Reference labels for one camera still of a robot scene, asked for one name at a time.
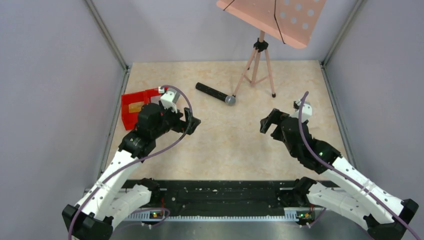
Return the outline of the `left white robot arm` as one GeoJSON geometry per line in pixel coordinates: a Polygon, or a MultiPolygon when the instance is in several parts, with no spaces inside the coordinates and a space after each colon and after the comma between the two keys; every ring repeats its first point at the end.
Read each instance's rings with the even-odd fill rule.
{"type": "Polygon", "coordinates": [[[144,105],[137,118],[134,129],[124,136],[109,166],[89,192],[63,209],[69,240],[110,239],[117,226],[148,204],[153,195],[154,187],[144,183],[117,198],[128,177],[145,160],[164,153],[191,135],[201,123],[193,116],[191,106],[180,112],[161,103],[144,105]]]}

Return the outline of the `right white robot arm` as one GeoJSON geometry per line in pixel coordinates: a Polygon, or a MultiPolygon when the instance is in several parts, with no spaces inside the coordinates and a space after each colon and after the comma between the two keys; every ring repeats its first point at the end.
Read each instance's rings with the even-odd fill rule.
{"type": "Polygon", "coordinates": [[[281,141],[289,154],[305,168],[322,175],[344,190],[337,192],[308,178],[297,180],[292,192],[297,202],[331,210],[363,228],[374,240],[400,240],[419,205],[412,199],[400,199],[381,189],[355,169],[329,143],[314,138],[305,120],[274,108],[260,120],[265,134],[272,124],[274,140],[281,141]]]}

